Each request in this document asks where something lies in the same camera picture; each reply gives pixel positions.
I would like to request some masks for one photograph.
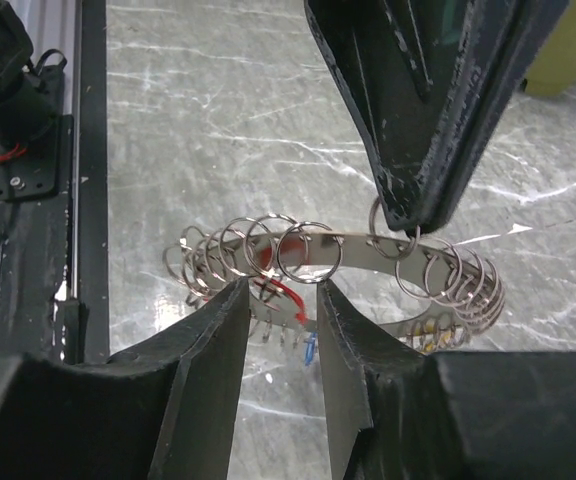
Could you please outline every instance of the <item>screw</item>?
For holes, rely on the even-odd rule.
[[[24,184],[24,182],[21,181],[21,178],[19,177],[12,177],[10,179],[10,186],[12,188],[14,188],[15,190],[21,190],[23,189],[26,185]]]

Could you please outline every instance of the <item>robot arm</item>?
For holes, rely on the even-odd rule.
[[[567,0],[305,0],[388,227],[450,219]]]

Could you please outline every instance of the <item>metal ring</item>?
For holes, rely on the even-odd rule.
[[[481,298],[479,304],[476,305],[475,308],[471,307],[465,312],[461,310],[456,311],[459,319],[467,323],[471,328],[479,329],[481,328],[481,325],[484,325],[484,329],[488,328],[485,326],[485,324],[491,320],[494,323],[494,321],[496,321],[496,317],[498,316],[499,306],[501,305],[503,308],[505,293],[503,290],[503,285],[499,280],[497,268],[488,259],[486,259],[486,263],[488,263],[490,269],[492,270],[492,276],[488,277],[486,271],[482,268],[482,277],[484,279],[489,278],[494,282],[492,291],[490,293],[486,292],[486,296]]]
[[[294,232],[296,230],[302,230],[303,227],[318,227],[318,228],[322,228],[324,230],[328,230],[329,232],[332,231],[332,228],[330,228],[328,225],[323,224],[323,223],[298,222],[295,225],[293,225],[292,227],[289,227],[283,233],[283,235],[279,238],[279,242],[277,242],[277,251],[278,252],[281,251],[281,245],[286,241],[286,238],[288,237],[288,235],[290,235],[292,232]],[[319,275],[319,276],[312,277],[312,278],[301,278],[297,275],[294,275],[292,272],[289,272],[288,269],[281,263],[281,258],[279,255],[277,255],[277,259],[276,259],[277,265],[279,266],[281,271],[284,273],[284,275],[286,275],[288,278],[290,278],[291,280],[293,280],[294,282],[297,282],[297,283],[302,283],[305,285],[311,285],[313,283],[321,283],[325,280],[328,280],[330,277],[332,277],[334,275],[334,273],[337,271],[337,269],[341,265],[341,262],[343,261],[343,255],[344,255],[344,248],[343,248],[342,240],[338,236],[336,236],[334,238],[335,238],[335,241],[337,242],[337,245],[339,245],[339,254],[337,255],[337,261],[330,268],[330,270],[323,275]]]
[[[181,285],[183,285],[185,287],[186,284],[184,283],[183,278],[181,278],[180,275],[177,275],[177,272],[175,272],[172,269],[172,266],[170,265],[170,262],[168,261],[168,252],[170,250],[172,250],[173,248],[179,248],[182,252],[182,257],[183,257],[183,255],[184,255],[183,248],[181,248],[181,245],[175,244],[175,245],[170,245],[164,249],[163,253],[161,254],[161,261],[164,264],[164,267],[166,268],[168,275],[170,275],[172,278],[174,278],[177,282],[179,282]]]
[[[426,324],[428,322],[424,322],[423,320],[415,320],[410,325],[410,329],[406,334],[406,343],[412,349],[415,349],[415,338],[419,339],[419,343],[421,345],[422,340],[421,337],[425,337],[426,335]]]
[[[188,255],[194,255],[195,252],[194,250],[189,250],[186,253],[184,253],[183,259],[181,261],[181,278],[183,278],[184,280],[184,285],[186,285],[186,287],[195,295],[197,295],[198,297],[205,297],[206,295],[209,294],[209,292],[206,292],[203,288],[203,286],[201,284],[199,284],[199,282],[197,282],[199,284],[199,286],[197,287],[196,285],[193,285],[190,280],[188,279],[188,275],[186,274],[186,266],[190,266],[189,263],[189,258]]]
[[[401,253],[397,256],[396,260],[402,261],[407,259],[417,249],[420,241],[421,241],[421,227],[417,226],[415,228],[415,236],[414,237],[408,236],[408,245],[406,246],[406,248],[400,250]]]
[[[475,262],[477,262],[477,270],[479,271],[480,275],[479,275],[479,283],[477,284],[474,290],[466,292],[465,299],[458,300],[459,296],[462,295],[464,288],[467,287],[474,280],[475,277],[469,275],[467,277],[467,280],[463,282],[461,287],[455,292],[455,297],[453,300],[456,300],[457,303],[454,305],[454,308],[458,311],[463,312],[464,314],[468,312],[475,313],[477,311],[480,311],[480,309],[472,308],[472,302],[477,298],[477,295],[481,293],[484,283],[486,281],[486,271],[484,267],[484,262],[481,260],[481,257],[479,257],[479,255],[477,255],[472,250],[466,250],[466,251],[470,253],[470,255],[472,255],[472,257],[475,259]]]
[[[199,232],[199,236],[201,238],[204,238],[206,236],[206,234],[199,227],[195,225],[189,225],[186,228],[184,228],[181,231],[181,235],[179,236],[179,245],[181,246],[181,249],[184,251],[192,250],[192,247],[190,247],[186,243],[188,241],[188,233],[190,233],[192,230],[196,230],[197,232]]]
[[[459,278],[459,277],[461,276],[461,272],[462,272],[462,269],[463,269],[463,261],[461,260],[461,257],[459,256],[459,252],[457,251],[457,249],[456,249],[453,245],[450,245],[450,244],[449,244],[448,242],[446,242],[445,240],[441,240],[441,239],[435,239],[435,240],[438,240],[438,241],[440,241],[441,243],[444,243],[444,244],[448,245],[449,248],[450,248],[450,249],[453,251],[453,253],[455,254],[455,259],[456,259],[456,261],[457,261],[457,269],[458,269],[457,278]],[[424,283],[424,287],[426,288],[426,290],[425,290],[425,293],[426,293],[426,294],[425,294],[425,295],[419,295],[419,294],[413,292],[413,291],[410,290],[408,287],[404,286],[403,281],[401,280],[400,267],[401,267],[401,260],[397,260],[397,261],[395,262],[395,280],[397,281],[397,284],[399,285],[399,288],[401,288],[406,295],[408,295],[408,296],[410,296],[410,297],[412,297],[412,298],[414,298],[414,299],[417,299],[417,300],[430,300],[430,301],[433,301],[433,302],[437,302],[437,299],[438,299],[438,298],[444,297],[444,296],[446,295],[446,290],[444,290],[444,291],[442,291],[442,292],[440,292],[440,293],[438,293],[438,294],[436,294],[436,295],[433,295],[431,292],[428,291],[429,289],[428,289],[426,283]],[[456,282],[453,282],[453,284],[450,285],[449,289],[454,288],[455,285],[457,285]]]
[[[193,279],[195,283],[197,283],[204,290],[203,293],[204,296],[212,295],[218,292],[218,290],[212,288],[204,281],[203,278],[197,275],[198,273],[202,273],[201,267],[203,266],[203,264],[197,265],[197,259],[203,252],[201,247],[206,243],[206,240],[207,240],[206,238],[202,238],[199,241],[199,243],[195,245],[195,248],[192,251],[187,252],[186,254],[187,256],[189,256],[188,258],[190,259],[189,266],[190,271],[192,272]]]
[[[223,264],[226,266],[226,268],[228,270],[230,270],[232,273],[234,273],[235,275],[237,275],[238,277],[248,277],[249,274],[239,271],[235,265],[231,265],[228,262],[226,262],[226,257],[224,255],[224,248],[223,248],[224,241],[225,241],[224,238],[226,236],[226,232],[240,232],[241,235],[239,233],[236,233],[236,235],[238,237],[240,237],[243,241],[243,239],[245,237],[245,233],[241,232],[240,230],[233,229],[232,226],[235,223],[254,222],[254,221],[255,221],[255,219],[250,218],[250,217],[235,218],[232,222],[230,222],[228,225],[226,225],[226,227],[221,231],[221,234],[219,235],[219,242],[217,243],[217,252],[219,252],[219,258],[221,259]]]
[[[475,325],[470,325],[470,330],[473,333],[480,334],[492,327],[504,308],[505,300],[505,294],[499,295],[490,310],[488,310],[485,315],[479,317],[479,322]]]
[[[452,253],[453,253],[452,257],[457,262],[457,268],[455,270],[455,268],[453,268],[452,265],[449,266],[450,275],[448,276],[448,280],[446,281],[446,284],[448,286],[445,287],[445,289],[442,290],[441,292],[439,292],[438,294],[433,295],[430,292],[430,286],[428,285],[428,282],[430,281],[430,279],[429,279],[430,269],[435,264],[435,262],[439,259],[439,257],[437,255],[433,255],[428,260],[428,263],[426,264],[426,267],[424,268],[424,276],[423,276],[424,288],[426,290],[426,293],[429,295],[428,300],[432,300],[433,302],[438,303],[439,305],[448,306],[448,305],[444,304],[444,302],[441,302],[439,299],[444,298],[444,297],[450,299],[450,294],[453,292],[453,290],[455,290],[457,287],[459,287],[459,279],[461,279],[461,274],[463,272],[463,261],[461,260],[461,257],[459,256],[459,252],[457,252],[457,248],[454,245],[448,243],[447,241],[445,241],[441,238],[433,237],[433,240],[435,240],[439,243],[443,243],[446,247],[448,247],[450,250],[452,250]],[[397,265],[395,265],[395,275],[397,275],[397,271],[398,271]]]
[[[386,252],[384,252],[383,248],[381,248],[379,240],[377,240],[378,235],[377,228],[375,226],[377,223],[377,210],[379,210],[379,197],[375,198],[375,200],[372,202],[372,205],[370,206],[370,212],[368,213],[368,231],[372,237],[370,239],[371,246],[377,250],[377,252],[379,252],[379,254],[384,258],[387,258],[388,260],[397,260],[399,254],[388,255]]]
[[[250,238],[252,237],[252,231],[257,226],[261,227],[266,233],[272,233],[270,231],[270,229],[266,225],[264,225],[264,223],[263,223],[264,220],[283,220],[285,222],[290,223],[291,225],[295,225],[297,223],[297,220],[295,220],[294,218],[290,218],[287,215],[281,215],[281,214],[277,214],[277,213],[269,213],[267,215],[264,215],[263,217],[259,217],[259,218],[256,218],[255,220],[253,220],[253,224],[250,226],[250,228],[248,229],[248,231],[246,232],[246,234],[244,236],[243,251],[244,251],[244,258],[246,259],[246,263],[248,263],[248,265],[250,265],[250,268],[252,268],[259,275],[263,275],[265,277],[270,277],[270,278],[276,278],[279,275],[277,274],[275,269],[272,267],[272,264],[273,264],[273,261],[275,259],[276,254],[277,254],[277,251],[278,251],[278,244],[275,245],[274,241],[270,240],[270,242],[269,242],[270,243],[270,249],[271,249],[270,260],[268,262],[268,265],[265,265],[264,267],[260,267],[252,256],[252,253],[254,253],[254,248],[251,247],[250,243],[249,243]]]
[[[470,332],[467,328],[452,324],[448,330],[450,331],[450,339],[445,348],[458,348],[470,341]]]
[[[237,235],[238,230],[235,230],[233,228],[231,228],[229,230],[231,233],[234,233],[235,235]],[[208,271],[210,272],[210,274],[215,277],[217,280],[219,280],[220,282],[223,283],[228,283],[229,279],[228,277],[228,272],[231,272],[231,270],[228,268],[228,265],[224,263],[223,259],[219,256],[215,257],[215,256],[210,256],[208,254],[208,252],[210,251],[210,244],[212,242],[214,242],[217,246],[219,246],[219,241],[215,238],[217,236],[218,233],[221,233],[221,230],[215,230],[214,232],[212,232],[210,235],[207,236],[206,239],[206,248],[204,249],[204,263],[206,264],[206,268],[208,268]],[[214,269],[212,268],[211,264],[210,264],[210,259],[213,260],[217,260],[219,262],[219,265],[222,268],[222,273],[224,274],[224,276],[222,277],[221,275],[217,274],[217,272],[214,271]]]

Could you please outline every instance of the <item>red wire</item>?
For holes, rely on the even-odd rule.
[[[299,311],[295,315],[295,318],[301,325],[305,326],[306,322],[308,321],[308,317],[306,316],[306,304],[304,303],[303,298],[301,298],[297,294],[297,292],[291,290],[290,288],[288,288],[283,283],[277,280],[271,279],[270,283],[277,288],[281,288],[286,294],[286,296],[288,296],[293,302],[295,302],[295,305],[297,305],[297,308],[299,309]],[[260,282],[258,280],[255,280],[255,285],[257,285],[260,288],[263,288],[264,286],[263,282]]]
[[[27,151],[28,151],[28,149],[26,147],[21,148],[21,145],[17,144],[17,145],[15,145],[15,148],[13,148],[8,153],[4,153],[3,155],[0,155],[0,163],[4,163],[4,162],[7,162],[9,160],[14,160],[15,158],[19,158],[24,153],[26,153]]]

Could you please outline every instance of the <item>white marble surface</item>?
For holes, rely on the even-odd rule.
[[[189,313],[160,264],[186,225],[277,211],[366,230],[368,160],[302,0],[111,0],[108,86],[113,350]],[[576,349],[576,86],[513,99],[442,234],[508,286],[472,347]],[[367,315],[419,308],[392,280],[336,279]],[[319,375],[301,349],[251,340],[229,478],[329,478]]]

